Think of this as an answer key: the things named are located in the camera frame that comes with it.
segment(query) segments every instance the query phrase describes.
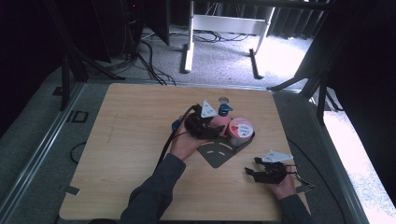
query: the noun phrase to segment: blue object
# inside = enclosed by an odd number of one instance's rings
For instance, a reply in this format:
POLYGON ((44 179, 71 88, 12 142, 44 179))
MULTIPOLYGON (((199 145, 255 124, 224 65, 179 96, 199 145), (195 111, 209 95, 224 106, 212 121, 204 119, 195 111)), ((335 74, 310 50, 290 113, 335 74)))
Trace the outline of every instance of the blue object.
POLYGON ((233 109, 229 105, 221 104, 218 113, 220 116, 226 117, 229 111, 233 111, 233 109))
POLYGON ((172 131, 176 130, 180 126, 180 120, 177 119, 172 123, 172 131))

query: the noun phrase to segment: black bracket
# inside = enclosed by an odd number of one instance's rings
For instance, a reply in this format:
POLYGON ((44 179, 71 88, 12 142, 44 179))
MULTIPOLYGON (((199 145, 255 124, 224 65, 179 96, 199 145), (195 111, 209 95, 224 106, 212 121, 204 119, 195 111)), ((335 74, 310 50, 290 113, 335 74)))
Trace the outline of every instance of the black bracket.
POLYGON ((254 158, 254 161, 263 165, 263 171, 255 172, 247 167, 245 171, 253 176, 254 181, 264 184, 279 184, 288 174, 286 166, 282 162, 264 162, 261 158, 254 158))
POLYGON ((213 117, 202 118, 201 111, 202 107, 197 104, 192 107, 195 111, 191 113, 187 118, 184 126, 190 134, 198 139, 215 139, 219 137, 219 134, 224 130, 225 126, 221 125, 217 128, 209 127, 210 121, 213 117))
POLYGON ((72 112, 70 112, 70 115, 67 118, 66 122, 85 123, 87 121, 88 115, 89 115, 88 112, 72 110, 72 112))

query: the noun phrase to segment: hand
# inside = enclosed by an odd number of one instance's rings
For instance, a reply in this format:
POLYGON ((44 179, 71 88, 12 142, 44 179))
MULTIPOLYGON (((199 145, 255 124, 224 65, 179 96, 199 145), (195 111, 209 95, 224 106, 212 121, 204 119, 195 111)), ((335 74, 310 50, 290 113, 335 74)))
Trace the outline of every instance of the hand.
POLYGON ((183 161, 191 156, 201 144, 207 141, 195 138, 190 133, 187 133, 184 121, 180 123, 175 136, 176 138, 172 141, 170 153, 183 161))
MULTIPOLYGON (((291 172, 291 167, 286 166, 286 171, 291 172)), ((291 175, 286 175, 279 184, 267 184, 266 186, 275 194, 278 200, 297 193, 294 187, 294 179, 291 175)))
POLYGON ((217 128, 221 125, 224 125, 224 129, 223 131, 220 133, 220 136, 225 136, 226 132, 227 132, 227 127, 230 124, 231 121, 231 117, 227 116, 227 117, 222 117, 220 115, 215 116, 211 121, 209 126, 211 128, 217 128))

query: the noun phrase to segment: metal frame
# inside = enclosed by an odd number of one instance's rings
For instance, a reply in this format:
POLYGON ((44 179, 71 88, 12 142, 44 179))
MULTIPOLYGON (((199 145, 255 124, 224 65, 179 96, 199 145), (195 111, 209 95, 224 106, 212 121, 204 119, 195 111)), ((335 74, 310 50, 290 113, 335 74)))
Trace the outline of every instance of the metal frame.
POLYGON ((263 39, 268 34, 268 29, 271 24, 271 19, 272 16, 274 15, 274 10, 275 8, 271 7, 270 13, 266 16, 266 18, 264 18, 264 20, 195 15, 194 1, 190 1, 189 43, 187 46, 184 71, 187 73, 192 71, 192 58, 194 53, 194 43, 193 43, 194 30, 237 33, 237 34, 246 34, 246 35, 259 35, 260 39, 256 51, 254 52, 253 55, 251 55, 251 57, 254 58, 254 55, 258 52, 260 46, 262 45, 263 39))
MULTIPOLYGON (((317 115, 317 111, 313 106, 308 107, 308 111, 311 113, 311 117, 315 118, 317 115)), ((346 169, 344 168, 344 164, 342 163, 340 156, 335 149, 335 146, 330 138, 330 135, 326 129, 326 126, 320 125, 320 123, 315 122, 316 128, 320 133, 321 141, 323 142, 327 155, 329 156, 330 164, 334 169, 334 173, 337 177, 337 180, 340 184, 341 191, 343 191, 344 197, 346 199, 346 204, 348 205, 351 215, 356 223, 361 224, 369 224, 369 220, 367 219, 366 214, 364 213, 364 209, 361 205, 361 201, 352 185, 352 182, 349 179, 349 175, 347 174, 346 169)))
POLYGON ((77 101, 80 93, 83 90, 84 83, 77 83, 76 87, 72 92, 72 97, 64 109, 64 111, 60 111, 52 122, 49 130, 41 140, 39 146, 35 150, 33 156, 27 162, 20 175, 17 178, 17 181, 12 186, 11 190, 6 195, 5 199, 0 204, 0 223, 7 223, 15 208, 18 206, 21 198, 23 197, 26 190, 29 188, 30 183, 32 182, 35 174, 41 166, 41 163, 46 158, 47 154, 50 151, 50 148, 55 141, 58 133, 64 126, 67 117, 72 110, 75 102, 77 101))

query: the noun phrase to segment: person's right hand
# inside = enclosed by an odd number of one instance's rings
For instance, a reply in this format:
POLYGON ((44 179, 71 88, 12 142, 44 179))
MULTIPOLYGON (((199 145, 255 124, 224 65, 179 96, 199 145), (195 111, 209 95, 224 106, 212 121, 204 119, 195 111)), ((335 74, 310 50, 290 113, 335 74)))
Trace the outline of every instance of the person's right hand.
MULTIPOLYGON (((291 167, 286 166, 286 171, 291 172, 291 167)), ((266 186, 275 194, 278 200, 282 200, 297 193, 294 186, 294 179, 291 175, 286 175, 279 184, 266 184, 266 186)))

